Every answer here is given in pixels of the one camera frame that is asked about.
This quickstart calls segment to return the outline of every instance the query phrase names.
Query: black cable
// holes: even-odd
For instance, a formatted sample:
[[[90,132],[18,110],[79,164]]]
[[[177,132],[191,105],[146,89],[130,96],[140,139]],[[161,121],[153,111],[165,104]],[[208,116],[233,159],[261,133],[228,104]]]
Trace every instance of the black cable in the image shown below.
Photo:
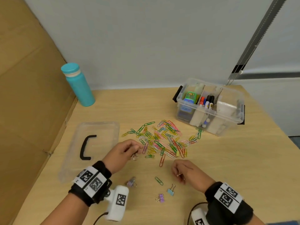
[[[104,212],[102,215],[100,215],[100,216],[96,219],[96,221],[94,222],[93,225],[96,224],[96,222],[101,218],[101,216],[104,216],[104,215],[107,215],[107,214],[108,214],[108,212]]]
[[[201,202],[201,203],[198,203],[198,204],[196,204],[196,205],[191,209],[190,214],[188,215],[188,218],[187,218],[187,225],[188,225],[188,223],[189,223],[189,221],[190,221],[190,216],[191,216],[191,214],[192,214],[192,211],[193,211],[198,205],[201,205],[201,204],[208,204],[208,202]]]

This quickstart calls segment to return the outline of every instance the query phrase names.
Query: plastic storage box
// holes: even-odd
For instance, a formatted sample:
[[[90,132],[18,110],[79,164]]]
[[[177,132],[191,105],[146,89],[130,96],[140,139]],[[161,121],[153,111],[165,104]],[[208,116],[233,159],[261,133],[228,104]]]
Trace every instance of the plastic storage box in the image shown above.
[[[206,99],[208,95],[214,97],[211,106],[199,105],[201,97]],[[176,100],[179,121],[217,136],[222,136],[230,126],[244,121],[244,94],[224,85],[189,78]]]
[[[114,121],[79,124],[66,153],[58,179],[62,183],[70,182],[83,169],[103,159],[118,143],[119,129],[119,123]]]

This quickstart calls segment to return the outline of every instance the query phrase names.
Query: floor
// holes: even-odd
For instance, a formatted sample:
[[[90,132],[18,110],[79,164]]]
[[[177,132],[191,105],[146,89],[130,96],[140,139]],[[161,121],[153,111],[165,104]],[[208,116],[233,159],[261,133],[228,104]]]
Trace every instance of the floor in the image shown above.
[[[300,149],[300,136],[290,136],[290,139]],[[269,223],[269,224],[272,224],[272,225],[300,225],[300,220],[283,222],[283,223]]]

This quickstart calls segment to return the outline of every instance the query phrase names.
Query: wristband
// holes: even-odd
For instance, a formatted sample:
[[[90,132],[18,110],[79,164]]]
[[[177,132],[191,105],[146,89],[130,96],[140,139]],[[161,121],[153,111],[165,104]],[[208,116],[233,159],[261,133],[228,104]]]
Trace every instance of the wristband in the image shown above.
[[[205,196],[208,201],[206,219],[211,225],[243,225],[253,217],[253,209],[227,183],[214,183]]]
[[[89,166],[73,180],[73,186],[69,190],[79,197],[88,207],[93,203],[99,203],[105,197],[112,182],[109,180],[111,172],[107,170],[102,161]]]

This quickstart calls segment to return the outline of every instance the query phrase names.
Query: blue water bottle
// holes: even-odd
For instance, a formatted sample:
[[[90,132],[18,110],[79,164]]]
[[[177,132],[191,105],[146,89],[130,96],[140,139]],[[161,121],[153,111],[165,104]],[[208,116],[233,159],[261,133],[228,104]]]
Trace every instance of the blue water bottle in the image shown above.
[[[67,81],[77,96],[82,106],[91,106],[95,102],[92,91],[86,82],[84,74],[76,63],[67,63],[61,67]]]

